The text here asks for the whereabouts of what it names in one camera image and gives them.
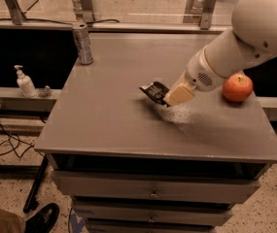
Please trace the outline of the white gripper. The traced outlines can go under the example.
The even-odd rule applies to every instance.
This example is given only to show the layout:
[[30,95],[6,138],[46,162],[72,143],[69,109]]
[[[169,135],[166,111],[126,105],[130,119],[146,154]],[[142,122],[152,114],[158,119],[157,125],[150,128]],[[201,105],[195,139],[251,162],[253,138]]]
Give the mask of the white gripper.
[[206,47],[198,51],[188,62],[184,78],[188,83],[174,85],[164,96],[168,106],[176,106],[194,98],[194,90],[211,91],[222,85],[225,76],[220,75],[208,62]]

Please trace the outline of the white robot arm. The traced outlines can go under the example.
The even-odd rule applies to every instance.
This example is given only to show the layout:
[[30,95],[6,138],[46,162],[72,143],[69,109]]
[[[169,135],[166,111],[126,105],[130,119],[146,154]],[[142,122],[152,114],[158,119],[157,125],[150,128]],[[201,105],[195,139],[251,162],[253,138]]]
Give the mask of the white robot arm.
[[233,74],[257,67],[277,56],[277,0],[239,0],[231,27],[194,55],[181,77],[169,88],[169,106],[211,91]]

